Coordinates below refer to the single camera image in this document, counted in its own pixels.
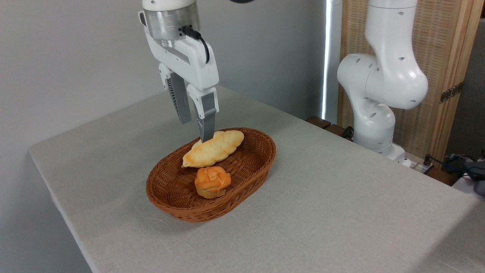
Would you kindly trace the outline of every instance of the elongated bread roll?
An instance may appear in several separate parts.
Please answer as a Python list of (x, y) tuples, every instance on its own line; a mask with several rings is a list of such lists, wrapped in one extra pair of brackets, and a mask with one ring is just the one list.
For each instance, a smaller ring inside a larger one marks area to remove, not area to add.
[(244, 134), (241, 131), (216, 131), (211, 140), (204, 143), (199, 140), (192, 146), (183, 156), (182, 167), (212, 166), (232, 154), (243, 140)]

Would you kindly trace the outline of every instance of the wooden block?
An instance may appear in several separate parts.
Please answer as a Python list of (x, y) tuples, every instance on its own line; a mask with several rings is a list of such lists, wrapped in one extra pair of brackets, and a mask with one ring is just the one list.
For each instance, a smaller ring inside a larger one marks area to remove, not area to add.
[(444, 172), (436, 167), (432, 167), (431, 169), (429, 169), (426, 175), (449, 186), (453, 186), (453, 184), (455, 184), (455, 182), (459, 179), (458, 177), (452, 176), (451, 174)]
[(311, 116), (310, 118), (308, 118), (306, 120), (306, 122), (309, 122), (309, 123), (311, 123), (311, 124), (313, 124), (315, 126), (318, 126), (318, 127), (322, 128), (322, 129), (325, 129), (328, 126), (331, 125), (330, 122), (328, 122), (328, 121), (326, 121), (324, 119), (321, 119), (321, 118), (319, 118), (317, 116)]
[(338, 126), (338, 125), (335, 125), (335, 124), (332, 124), (330, 126), (328, 126), (327, 128), (325, 128), (325, 130), (331, 132), (331, 133), (334, 133), (340, 137), (343, 137), (344, 136), (344, 132), (345, 132), (345, 129)]

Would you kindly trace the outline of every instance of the metal hinge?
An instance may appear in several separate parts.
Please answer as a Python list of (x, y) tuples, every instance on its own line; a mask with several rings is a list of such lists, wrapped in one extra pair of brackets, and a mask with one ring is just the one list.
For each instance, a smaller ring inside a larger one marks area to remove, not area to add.
[(450, 98), (456, 96), (457, 94), (459, 94), (461, 92), (462, 87), (463, 87), (463, 82), (460, 82), (459, 84), (441, 93), (441, 99), (439, 100), (439, 103), (443, 103), (449, 100)]

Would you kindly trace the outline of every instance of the bread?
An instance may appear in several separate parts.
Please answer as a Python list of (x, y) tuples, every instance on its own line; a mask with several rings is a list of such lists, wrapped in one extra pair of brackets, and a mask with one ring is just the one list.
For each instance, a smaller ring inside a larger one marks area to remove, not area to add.
[(222, 196), (230, 184), (230, 173), (221, 167), (200, 168), (195, 178), (197, 193), (209, 199)]
[(216, 131), (211, 140), (204, 143), (199, 140), (192, 146), (183, 156), (182, 167), (212, 166), (232, 154), (243, 140), (244, 134), (241, 131)]

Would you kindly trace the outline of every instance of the orange bun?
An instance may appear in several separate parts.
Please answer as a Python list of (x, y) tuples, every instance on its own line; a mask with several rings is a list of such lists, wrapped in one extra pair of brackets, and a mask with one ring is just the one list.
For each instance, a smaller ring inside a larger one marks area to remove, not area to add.
[(195, 178), (197, 193), (209, 199), (222, 196), (230, 184), (231, 175), (221, 167), (200, 168)]

